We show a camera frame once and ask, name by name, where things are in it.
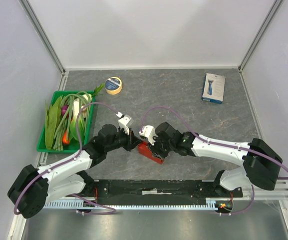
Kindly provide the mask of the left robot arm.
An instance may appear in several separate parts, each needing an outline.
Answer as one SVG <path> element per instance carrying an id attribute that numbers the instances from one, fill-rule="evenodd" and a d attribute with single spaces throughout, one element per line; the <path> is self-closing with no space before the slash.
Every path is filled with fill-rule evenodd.
<path id="1" fill-rule="evenodd" d="M 131 151 L 141 143 L 133 130 L 106 124 L 76 153 L 43 167 L 25 166 L 7 192 L 14 214 L 28 219 L 55 199 L 77 193 L 90 196 L 94 185 L 86 170 L 104 161 L 110 151 Z"/>

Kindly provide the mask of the red paper box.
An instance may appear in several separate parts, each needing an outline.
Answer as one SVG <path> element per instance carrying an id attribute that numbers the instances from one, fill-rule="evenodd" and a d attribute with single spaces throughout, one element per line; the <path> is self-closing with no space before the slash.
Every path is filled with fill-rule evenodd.
<path id="1" fill-rule="evenodd" d="M 146 142 L 140 143 L 140 144 L 138 145 L 138 152 L 139 152 L 141 155 L 145 156 L 146 158 L 148 158 L 148 159 L 150 159 L 150 160 L 153 160 L 154 162 L 156 162 L 156 163 L 158 163 L 158 164 L 160 164 L 160 165 L 164 162 L 163 159 L 160 159 L 160 158 L 158 158 L 158 157 L 154 157 L 154 156 L 152 155 L 152 152 L 148 149 Z"/>

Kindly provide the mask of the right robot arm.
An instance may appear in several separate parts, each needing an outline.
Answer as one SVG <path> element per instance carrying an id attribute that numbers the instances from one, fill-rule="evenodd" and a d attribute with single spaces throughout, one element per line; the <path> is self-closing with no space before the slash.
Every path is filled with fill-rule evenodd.
<path id="1" fill-rule="evenodd" d="M 263 140 L 252 142 L 229 142 L 206 136 L 180 133 L 167 122 L 157 127 L 147 125 L 142 135 L 148 139 L 148 148 L 159 159 L 170 152 L 181 156 L 209 157 L 237 165 L 233 170 L 221 170 L 213 182 L 213 192 L 224 197 L 232 191 L 254 185 L 272 191 L 275 189 L 280 172 L 281 158 Z"/>

